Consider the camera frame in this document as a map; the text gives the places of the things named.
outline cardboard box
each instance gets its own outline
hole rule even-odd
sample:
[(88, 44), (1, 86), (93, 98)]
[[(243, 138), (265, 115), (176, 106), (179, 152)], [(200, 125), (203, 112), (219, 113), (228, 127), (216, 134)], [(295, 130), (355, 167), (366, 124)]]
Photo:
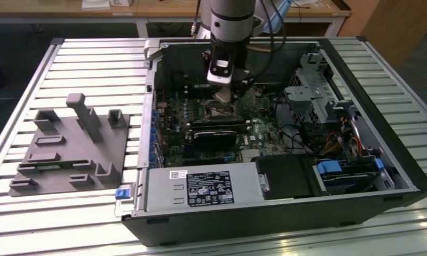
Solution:
[(111, 0), (112, 6), (129, 6), (133, 0)]

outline cable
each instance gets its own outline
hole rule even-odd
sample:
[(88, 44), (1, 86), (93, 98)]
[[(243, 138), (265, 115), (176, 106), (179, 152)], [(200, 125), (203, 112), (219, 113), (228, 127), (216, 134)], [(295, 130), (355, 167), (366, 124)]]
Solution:
[(171, 37), (175, 37), (177, 35), (177, 33), (183, 30), (183, 28), (185, 27), (185, 24), (183, 23), (179, 30), (175, 31), (172, 34), (171, 34)]
[(326, 147), (327, 147), (327, 145), (328, 145), (328, 143), (330, 143), (330, 137), (331, 137), (332, 135), (335, 135), (335, 132), (331, 132), (331, 133), (327, 135), (327, 137), (326, 137)]
[(296, 124), (285, 124), (285, 125), (283, 125), (280, 128), (284, 128), (284, 127), (287, 127), (287, 126), (291, 126), (291, 127), (296, 128), (298, 130), (300, 129), (300, 126), (296, 125)]
[(275, 122), (275, 124), (276, 124), (276, 127), (279, 128), (279, 130), (281, 131), (283, 135), (284, 135), (291, 141), (294, 141), (296, 144), (299, 144), (299, 146), (302, 146), (302, 148), (306, 150), (306, 152), (307, 152), (310, 155), (318, 156), (318, 154), (311, 150), (311, 148), (310, 148), (306, 144), (303, 144), (300, 141), (298, 141), (289, 134), (287, 134), (285, 131), (281, 130), (281, 127), (283, 127), (283, 126), (280, 126), (277, 122)]
[(196, 25), (197, 25), (197, 16), (199, 16), (199, 7), (200, 7), (200, 0), (197, 0), (197, 4), (196, 4), (196, 15), (195, 15), (195, 19), (193, 19), (193, 24), (191, 25), (191, 36), (195, 37), (196, 36)]
[(169, 23), (155, 23), (155, 26), (157, 27), (159, 31), (168, 32), (168, 30), (165, 28), (163, 28), (161, 26), (169, 26), (171, 24), (172, 24), (172, 22), (169, 22)]
[(281, 95), (284, 95), (284, 90), (279, 93), (279, 95), (276, 96), (276, 101), (275, 101), (275, 105), (273, 105), (273, 110), (271, 112), (271, 116), (275, 116), (276, 115), (276, 107), (279, 105), (279, 99), (281, 97)]
[(324, 150), (324, 152), (322, 153), (322, 156), (324, 156), (327, 153), (334, 152), (339, 147), (340, 147), (339, 143), (334, 144), (334, 146), (331, 146), (328, 149)]
[(292, 135), (292, 137), (291, 137), (291, 154), (292, 154), (292, 151), (294, 151), (294, 141), (295, 141), (295, 138), (296, 138), (298, 135), (300, 135), (300, 133), (296, 133), (296, 134)]
[[(276, 15), (279, 16), (279, 20), (280, 20), (280, 23), (281, 23), (281, 34), (283, 34), (281, 44), (280, 44), (280, 46), (279, 46), (277, 49), (273, 49), (272, 47), (271, 47), (271, 48), (264, 48), (264, 47), (257, 47), (257, 46), (247, 45), (247, 49), (248, 49), (248, 50), (256, 51), (256, 52), (264, 52), (264, 53), (277, 52), (277, 51), (283, 48), (283, 46), (285, 45), (284, 20), (283, 20), (283, 17), (281, 17), (281, 15), (280, 15), (279, 10), (276, 9), (276, 6), (275, 6), (273, 2), (272, 2), (272, 1), (269, 1), (269, 2), (271, 2), (271, 5), (272, 5), (272, 8), (273, 8), (273, 11), (275, 11)], [(271, 30), (271, 29), (272, 29), (272, 24), (271, 24), (271, 22), (269, 22), (269, 17), (267, 17), (267, 18), (268, 18), (268, 23), (269, 23), (269, 31), (272, 31), (272, 30)]]
[(292, 2), (295, 5), (298, 5), (298, 10), (299, 10), (299, 23), (302, 22), (302, 14), (300, 14), (300, 9), (310, 9), (310, 7), (300, 7), (300, 5), (296, 2)]
[(358, 154), (359, 156), (362, 156), (362, 143), (360, 143), (360, 140), (356, 138), (356, 137), (351, 137), (355, 142), (356, 142), (356, 146), (358, 146)]
[(280, 20), (280, 23), (281, 23), (283, 41), (281, 41), (281, 44), (280, 44), (279, 48), (277, 48), (277, 49), (272, 49), (273, 52), (277, 52), (279, 50), (281, 50), (281, 48), (283, 48), (283, 46), (284, 46), (284, 44), (285, 44), (284, 20), (283, 20), (283, 17), (281, 17), (281, 15), (280, 15), (279, 10), (276, 9), (276, 6), (275, 6), (273, 2), (272, 2), (272, 1), (269, 1), (269, 2), (271, 2), (271, 6), (272, 6), (272, 8), (273, 8), (273, 11), (275, 11), (276, 15), (279, 16), (279, 20)]
[[(269, 17), (269, 14), (268, 14), (268, 11), (267, 11), (267, 8), (265, 8), (265, 5), (264, 5), (264, 2), (263, 0), (260, 0), (260, 3), (261, 3), (261, 6), (263, 6), (263, 9), (264, 9), (264, 13), (265, 13), (265, 18), (268, 20), (268, 23), (269, 23), (269, 33), (271, 33), (271, 49), (273, 49), (273, 29), (272, 29), (272, 22), (271, 22), (271, 17)], [(255, 79), (257, 78), (259, 76), (261, 76), (265, 71), (268, 70), (269, 66), (271, 66), (271, 63), (272, 63), (272, 60), (273, 60), (273, 51), (269, 52), (269, 58), (268, 58), (268, 62), (263, 68), (263, 70), (255, 74), (249, 79)]]

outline aluminum extrusion table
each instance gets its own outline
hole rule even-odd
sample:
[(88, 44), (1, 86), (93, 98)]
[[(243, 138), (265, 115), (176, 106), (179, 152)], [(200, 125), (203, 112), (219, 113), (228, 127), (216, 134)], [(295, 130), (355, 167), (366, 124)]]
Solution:
[[(403, 144), (427, 174), (427, 106), (367, 42), (330, 38)], [(135, 182), (147, 67), (141, 38), (54, 39), (0, 135), (0, 255), (407, 255), (427, 252), (427, 198), (360, 225), (147, 248), (120, 223), (132, 202), (115, 190), (9, 197), (36, 125), (37, 109), (65, 107), (68, 93), (85, 94), (97, 114), (131, 114), (123, 184)], [(344, 96), (347, 92), (336, 80)]]

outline floor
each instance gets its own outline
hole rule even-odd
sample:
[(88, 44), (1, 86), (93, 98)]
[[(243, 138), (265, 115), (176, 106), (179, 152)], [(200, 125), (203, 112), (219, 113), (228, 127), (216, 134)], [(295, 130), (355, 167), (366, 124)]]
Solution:
[[(189, 25), (149, 25), (151, 37), (189, 36)], [(0, 25), (0, 67), (5, 73), (6, 86), (0, 89), (0, 133), (25, 90), (46, 47), (54, 37), (117, 38), (136, 37), (132, 24), (44, 25), (34, 33), (30, 25)], [(427, 103), (427, 40), (414, 50), (398, 69), (418, 95)]]

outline white table leg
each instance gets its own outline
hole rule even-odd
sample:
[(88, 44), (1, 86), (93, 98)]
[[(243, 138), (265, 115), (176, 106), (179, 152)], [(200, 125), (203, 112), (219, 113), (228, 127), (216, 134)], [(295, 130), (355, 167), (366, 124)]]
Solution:
[(343, 22), (344, 22), (344, 17), (334, 18), (331, 24), (327, 27), (324, 36), (327, 37), (336, 36), (339, 34)]
[(139, 37), (148, 37), (147, 18), (136, 18), (136, 28)]

